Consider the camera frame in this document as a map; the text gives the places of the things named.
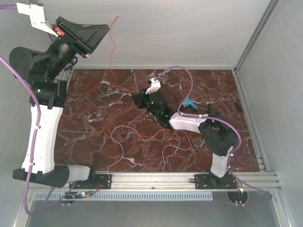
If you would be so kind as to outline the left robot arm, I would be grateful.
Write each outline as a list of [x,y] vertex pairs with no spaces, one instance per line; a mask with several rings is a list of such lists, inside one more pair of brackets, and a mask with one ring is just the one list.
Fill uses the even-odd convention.
[[58,79],[71,69],[78,57],[88,58],[109,32],[106,24],[81,25],[57,18],[57,38],[44,51],[16,47],[9,55],[14,76],[20,78],[30,93],[31,130],[27,154],[13,178],[61,188],[66,183],[81,182],[86,188],[97,184],[95,171],[82,165],[58,165],[54,146],[58,123],[63,113],[67,81]]

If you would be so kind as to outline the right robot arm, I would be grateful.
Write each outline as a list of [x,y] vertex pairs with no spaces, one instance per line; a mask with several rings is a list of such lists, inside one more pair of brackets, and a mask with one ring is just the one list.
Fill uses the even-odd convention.
[[241,139],[237,130],[219,113],[187,114],[171,109],[160,92],[147,94],[143,89],[133,95],[132,100],[139,109],[146,109],[149,117],[162,128],[186,130],[199,133],[213,153],[210,173],[196,174],[191,182],[196,189],[236,189],[236,179],[228,172],[230,155],[235,143]]

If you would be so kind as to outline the blue plastic tool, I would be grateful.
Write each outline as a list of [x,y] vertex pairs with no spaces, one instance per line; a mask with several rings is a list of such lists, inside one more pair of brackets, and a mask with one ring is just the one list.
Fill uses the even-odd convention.
[[197,105],[196,104],[194,104],[190,99],[189,99],[189,97],[184,101],[184,103],[183,103],[183,106],[184,107],[192,107],[193,109],[197,109]]

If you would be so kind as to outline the silver wrench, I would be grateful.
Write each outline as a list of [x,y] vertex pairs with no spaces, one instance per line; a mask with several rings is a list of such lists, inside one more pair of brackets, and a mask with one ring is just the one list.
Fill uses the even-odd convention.
[[201,144],[198,146],[198,150],[201,150],[202,149],[202,147],[203,147],[203,145],[204,145],[204,143],[205,143],[205,140],[202,140],[202,142],[201,142]]

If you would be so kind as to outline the black screwdriver far right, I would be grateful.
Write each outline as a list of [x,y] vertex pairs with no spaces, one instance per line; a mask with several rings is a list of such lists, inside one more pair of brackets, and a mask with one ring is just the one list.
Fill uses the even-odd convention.
[[239,111],[240,113],[243,113],[244,110],[243,110],[241,104],[240,104],[232,95],[231,95],[231,97],[232,97],[232,99],[233,99],[233,101],[234,101],[234,103],[235,103],[235,105],[236,105],[238,111]]

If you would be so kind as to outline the aluminium front rail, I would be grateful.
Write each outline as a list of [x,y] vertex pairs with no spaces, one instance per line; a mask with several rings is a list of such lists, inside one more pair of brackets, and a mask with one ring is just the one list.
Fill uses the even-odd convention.
[[[111,190],[116,191],[192,191],[196,190],[195,185],[189,182],[197,173],[112,173]],[[245,172],[235,173],[238,188],[245,191],[262,189],[270,191],[280,189],[280,182],[275,173],[269,172]]]

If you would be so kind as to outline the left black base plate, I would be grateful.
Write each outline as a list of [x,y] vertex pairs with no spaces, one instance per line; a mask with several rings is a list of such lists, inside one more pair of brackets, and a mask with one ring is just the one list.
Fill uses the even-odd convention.
[[109,190],[111,189],[112,175],[111,174],[96,174],[94,177],[90,176],[86,181],[77,181],[74,189],[82,190]]

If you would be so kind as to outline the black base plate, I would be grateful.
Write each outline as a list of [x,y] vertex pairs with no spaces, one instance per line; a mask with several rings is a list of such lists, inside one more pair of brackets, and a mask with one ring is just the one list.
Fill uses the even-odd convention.
[[195,185],[199,190],[213,190],[213,189],[237,189],[236,179],[229,173],[226,173],[222,178],[215,176],[212,173],[195,174],[193,178],[189,179],[190,183]]
[[112,175],[111,174],[96,174],[94,177],[90,176],[86,181],[77,181],[74,189],[82,190],[109,190],[111,189]]

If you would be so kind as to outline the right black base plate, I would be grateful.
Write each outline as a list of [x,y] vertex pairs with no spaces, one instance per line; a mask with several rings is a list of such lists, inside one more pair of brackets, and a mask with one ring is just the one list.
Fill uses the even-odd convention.
[[229,173],[226,173],[222,178],[215,176],[212,173],[195,174],[193,178],[189,179],[190,183],[195,185],[199,190],[213,190],[213,189],[237,189],[236,179]]

